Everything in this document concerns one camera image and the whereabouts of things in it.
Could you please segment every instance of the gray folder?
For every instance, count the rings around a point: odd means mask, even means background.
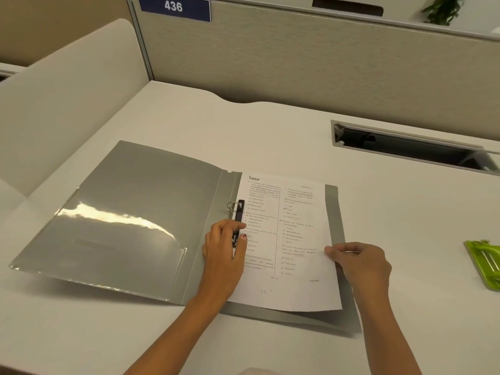
[[[10,268],[186,305],[210,226],[229,218],[241,172],[120,141]],[[332,242],[343,242],[337,187],[325,186]],[[360,332],[352,290],[342,310],[290,313],[227,302],[222,313],[330,333]]]

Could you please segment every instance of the white tabletop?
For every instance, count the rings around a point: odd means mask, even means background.
[[[120,139],[237,171],[339,187],[347,240],[383,247],[391,302],[425,374],[493,373],[500,293],[487,290],[462,242],[500,242],[500,177],[332,146],[330,120],[483,145],[430,132],[280,104],[236,104],[151,82],[0,227],[0,364],[40,375],[120,374],[181,307],[7,268]],[[364,342],[219,315],[183,374],[367,374]]]

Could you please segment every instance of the person's right arm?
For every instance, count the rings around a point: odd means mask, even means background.
[[[324,251],[342,267],[353,287],[372,375],[422,375],[392,313],[389,303],[391,265],[384,251],[359,242],[327,246]]]

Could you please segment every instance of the printed document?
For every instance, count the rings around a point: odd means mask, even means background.
[[[324,184],[243,173],[236,200],[248,236],[245,270],[230,302],[286,311],[342,309]]]

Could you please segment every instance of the metal ring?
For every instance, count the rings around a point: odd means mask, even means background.
[[[232,207],[232,208],[231,208],[231,207],[229,206],[229,204],[236,204],[236,205],[240,206],[240,203],[239,203],[238,201],[230,201],[230,202],[228,202],[228,204],[227,204],[226,206],[227,206],[227,207],[228,207],[228,209],[229,209],[231,212],[233,212],[233,213],[234,213],[234,207]]]

